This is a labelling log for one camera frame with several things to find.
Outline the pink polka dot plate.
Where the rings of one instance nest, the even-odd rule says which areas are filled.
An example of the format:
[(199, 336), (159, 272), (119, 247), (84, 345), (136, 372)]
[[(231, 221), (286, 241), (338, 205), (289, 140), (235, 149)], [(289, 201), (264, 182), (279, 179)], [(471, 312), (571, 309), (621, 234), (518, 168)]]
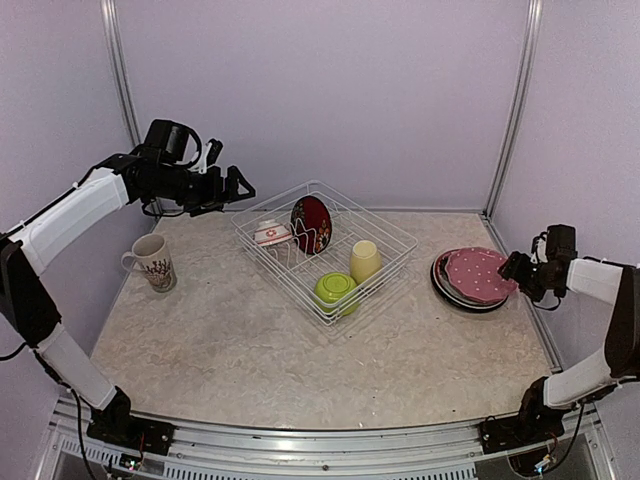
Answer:
[(460, 295), (481, 304), (505, 300), (517, 290), (514, 280), (505, 280), (498, 270), (507, 258), (485, 247), (465, 247), (444, 254), (444, 272)]

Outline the dark brown plate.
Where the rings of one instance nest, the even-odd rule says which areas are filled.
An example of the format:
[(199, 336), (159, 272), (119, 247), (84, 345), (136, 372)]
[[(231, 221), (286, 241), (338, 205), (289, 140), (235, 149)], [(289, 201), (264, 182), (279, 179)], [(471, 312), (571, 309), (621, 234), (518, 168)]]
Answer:
[(329, 246), (333, 233), (329, 210), (313, 195), (304, 196), (295, 203), (290, 227), (294, 243), (306, 255), (323, 252)]

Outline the white floral mug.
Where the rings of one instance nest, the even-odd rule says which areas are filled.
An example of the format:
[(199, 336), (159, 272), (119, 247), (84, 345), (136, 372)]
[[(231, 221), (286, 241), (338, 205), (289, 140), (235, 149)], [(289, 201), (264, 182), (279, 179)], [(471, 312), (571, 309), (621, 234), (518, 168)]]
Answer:
[(158, 293), (172, 290), (177, 283), (167, 240), (160, 234), (137, 239), (130, 251), (121, 256), (121, 265), (129, 273), (143, 277)]

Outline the black striped rim plate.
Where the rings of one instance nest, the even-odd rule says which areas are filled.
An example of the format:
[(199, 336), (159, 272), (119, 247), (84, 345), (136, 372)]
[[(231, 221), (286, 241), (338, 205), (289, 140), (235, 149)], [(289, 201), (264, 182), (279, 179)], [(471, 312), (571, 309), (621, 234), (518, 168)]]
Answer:
[(493, 312), (503, 307), (507, 303), (507, 299), (488, 305), (475, 304), (471, 301), (457, 299), (444, 288), (443, 276), (439, 273), (441, 268), (438, 266), (439, 260), (435, 260), (430, 267), (430, 281), (436, 294), (444, 300), (449, 306), (460, 311), (471, 314), (484, 314)]

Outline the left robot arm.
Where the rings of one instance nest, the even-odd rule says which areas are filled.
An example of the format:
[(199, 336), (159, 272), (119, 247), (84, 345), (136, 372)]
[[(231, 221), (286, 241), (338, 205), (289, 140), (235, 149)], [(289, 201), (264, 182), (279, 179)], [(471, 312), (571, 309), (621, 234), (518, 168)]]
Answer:
[(121, 445), (133, 443), (140, 424), (131, 400), (89, 358), (66, 329), (52, 292), (51, 268), (94, 226), (136, 203), (168, 199), (199, 216), (255, 197), (236, 166), (226, 172), (207, 158), (180, 164), (142, 147), (115, 154), (33, 217), (1, 237), (1, 313), (49, 375), (91, 408), (92, 421)]

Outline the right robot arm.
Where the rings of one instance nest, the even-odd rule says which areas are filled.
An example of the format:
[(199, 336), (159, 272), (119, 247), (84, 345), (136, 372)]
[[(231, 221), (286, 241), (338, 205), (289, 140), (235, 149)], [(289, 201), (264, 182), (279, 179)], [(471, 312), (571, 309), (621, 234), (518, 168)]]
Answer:
[(569, 312), (562, 317), (593, 349), (571, 347), (574, 363), (560, 373), (535, 381), (525, 392), (511, 433), (523, 444), (535, 442), (565, 412), (599, 400), (627, 381), (639, 379), (639, 267), (590, 258), (549, 259), (535, 263), (512, 253), (499, 274), (517, 283), (532, 300), (545, 293), (568, 293)]

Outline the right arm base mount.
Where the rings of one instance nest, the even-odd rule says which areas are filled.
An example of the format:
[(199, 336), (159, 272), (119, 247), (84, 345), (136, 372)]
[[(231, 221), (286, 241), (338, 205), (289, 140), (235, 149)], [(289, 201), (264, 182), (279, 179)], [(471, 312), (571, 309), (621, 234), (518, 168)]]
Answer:
[(558, 415), (537, 414), (529, 420), (520, 415), (487, 417), (478, 425), (482, 451), (498, 453), (560, 437), (564, 434), (563, 416), (560, 412)]

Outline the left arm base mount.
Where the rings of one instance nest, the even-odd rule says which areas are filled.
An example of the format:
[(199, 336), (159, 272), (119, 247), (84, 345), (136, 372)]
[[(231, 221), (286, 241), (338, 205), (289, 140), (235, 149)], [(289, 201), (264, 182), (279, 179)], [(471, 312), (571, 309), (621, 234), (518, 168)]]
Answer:
[(136, 416), (93, 418), (87, 435), (96, 440), (142, 453), (167, 456), (176, 427), (168, 422)]

